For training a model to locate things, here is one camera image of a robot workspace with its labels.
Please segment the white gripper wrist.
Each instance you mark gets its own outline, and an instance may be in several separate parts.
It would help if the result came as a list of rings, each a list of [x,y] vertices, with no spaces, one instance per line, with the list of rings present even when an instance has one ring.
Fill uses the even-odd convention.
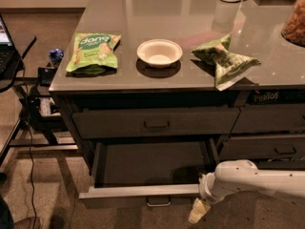
[[[214,182],[215,176],[213,173],[202,175],[199,178],[199,194],[204,200],[197,198],[194,201],[189,215],[190,223],[198,223],[211,209],[210,204],[216,204],[223,199],[222,196],[215,193]]]

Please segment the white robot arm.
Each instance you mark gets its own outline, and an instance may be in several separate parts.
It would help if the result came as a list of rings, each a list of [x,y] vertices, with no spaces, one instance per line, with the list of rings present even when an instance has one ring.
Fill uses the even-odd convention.
[[[219,163],[212,173],[199,177],[200,198],[193,203],[190,223],[198,223],[212,204],[241,191],[257,191],[263,195],[290,203],[305,205],[305,172],[289,170],[259,170],[247,159]]]

